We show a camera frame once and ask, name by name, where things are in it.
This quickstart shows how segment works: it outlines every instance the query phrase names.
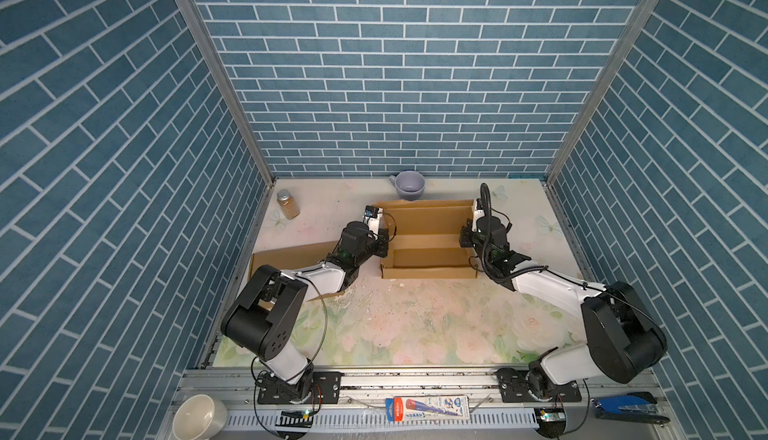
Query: blue stapler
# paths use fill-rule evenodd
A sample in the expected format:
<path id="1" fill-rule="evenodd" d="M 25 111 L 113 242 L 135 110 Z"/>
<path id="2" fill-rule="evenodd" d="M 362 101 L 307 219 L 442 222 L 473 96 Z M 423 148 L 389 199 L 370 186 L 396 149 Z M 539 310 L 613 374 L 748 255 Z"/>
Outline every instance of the blue stapler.
<path id="1" fill-rule="evenodd" d="M 652 423 L 663 425 L 668 417 L 658 415 L 656 398 L 650 392 L 630 392 L 615 397 L 598 398 L 594 401 L 596 418 L 620 422 Z"/>

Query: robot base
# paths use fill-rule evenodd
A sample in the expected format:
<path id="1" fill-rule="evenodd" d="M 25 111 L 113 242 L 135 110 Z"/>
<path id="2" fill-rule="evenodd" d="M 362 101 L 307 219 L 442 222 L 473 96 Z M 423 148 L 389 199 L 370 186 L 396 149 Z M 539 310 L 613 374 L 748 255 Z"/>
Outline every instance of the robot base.
<path id="1" fill-rule="evenodd" d="M 500 368 L 496 371 L 499 391 L 504 403 L 548 402 L 549 398 L 537 398 L 531 393 L 531 385 L 526 375 L 514 368 Z M 563 385 L 558 389 L 563 402 L 580 402 L 581 393 L 575 382 Z"/>
<path id="2" fill-rule="evenodd" d="M 317 394 L 317 387 L 320 388 L 322 393 L 322 403 L 325 405 L 333 405 L 339 403 L 339 390 L 341 383 L 341 372 L 314 372 L 312 374 L 311 390 Z M 292 396 L 290 392 L 282 388 L 280 380 L 271 379 L 265 380 L 261 390 L 259 390 L 259 396 L 256 398 L 256 403 L 259 405 L 291 405 L 292 401 L 295 402 L 297 398 Z M 312 403 L 312 395 L 303 399 L 302 404 Z"/>

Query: white cup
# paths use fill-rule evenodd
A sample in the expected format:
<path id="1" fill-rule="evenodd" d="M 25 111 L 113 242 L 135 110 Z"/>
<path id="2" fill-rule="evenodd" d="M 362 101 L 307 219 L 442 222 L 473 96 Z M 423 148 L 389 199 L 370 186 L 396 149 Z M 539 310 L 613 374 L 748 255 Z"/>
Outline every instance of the white cup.
<path id="1" fill-rule="evenodd" d="M 181 404 L 174 417 L 178 440 L 208 440 L 226 423 L 226 407 L 216 398 L 196 395 Z"/>

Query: brick pattern wallpaper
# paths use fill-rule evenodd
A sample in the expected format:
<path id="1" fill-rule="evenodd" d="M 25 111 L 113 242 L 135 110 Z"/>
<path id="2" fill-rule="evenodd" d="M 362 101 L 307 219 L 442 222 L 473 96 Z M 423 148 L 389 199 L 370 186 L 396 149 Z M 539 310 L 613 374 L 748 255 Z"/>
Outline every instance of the brick pattern wallpaper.
<path id="1" fill-rule="evenodd" d="M 650 298 L 689 438 L 766 438 L 768 0 L 661 0 L 555 189 Z"/>
<path id="2" fill-rule="evenodd" d="M 542 176 L 638 0 L 196 0 L 279 176 Z"/>
<path id="3" fill-rule="evenodd" d="M 0 0 L 0 438 L 157 433 L 263 188 L 173 0 Z"/>

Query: floral tabletop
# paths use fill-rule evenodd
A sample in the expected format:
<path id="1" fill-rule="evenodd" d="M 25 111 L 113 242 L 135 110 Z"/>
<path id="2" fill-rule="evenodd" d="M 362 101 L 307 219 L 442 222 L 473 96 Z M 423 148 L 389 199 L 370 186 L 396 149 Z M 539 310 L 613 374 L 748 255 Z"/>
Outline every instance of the floral tabletop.
<path id="1" fill-rule="evenodd" d="M 510 247 L 552 270 L 580 277 L 541 184 L 485 180 L 494 209 L 512 221 Z M 429 179 L 424 199 L 478 196 L 480 180 Z M 302 209 L 286 220 L 274 199 L 254 251 L 338 240 L 367 204 L 396 198 L 386 179 L 278 180 Z M 378 259 L 360 268 L 343 295 L 326 299 L 328 330 L 318 366 L 490 365 L 527 363 L 556 346 L 584 340 L 570 314 L 510 292 L 481 274 L 476 280 L 382 280 Z M 291 339 L 312 356 L 325 317 L 322 303 L 302 306 Z M 248 366 L 254 354 L 224 338 L 214 367 Z"/>

